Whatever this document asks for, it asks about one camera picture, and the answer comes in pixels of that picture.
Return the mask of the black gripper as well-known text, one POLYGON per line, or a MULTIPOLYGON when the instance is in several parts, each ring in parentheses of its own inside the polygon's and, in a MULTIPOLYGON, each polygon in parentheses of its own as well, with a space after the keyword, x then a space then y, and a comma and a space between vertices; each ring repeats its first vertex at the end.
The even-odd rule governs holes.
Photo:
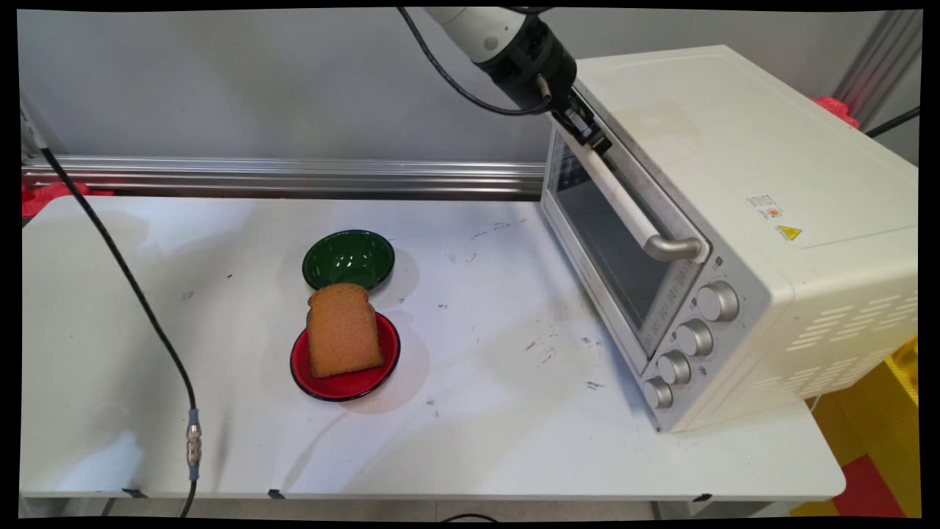
POLYGON ((550 112, 579 145, 598 155, 611 148, 594 111, 573 88, 575 59, 537 14, 527 13, 507 46, 476 65, 517 105, 501 109, 488 104, 490 111, 500 115, 550 112))

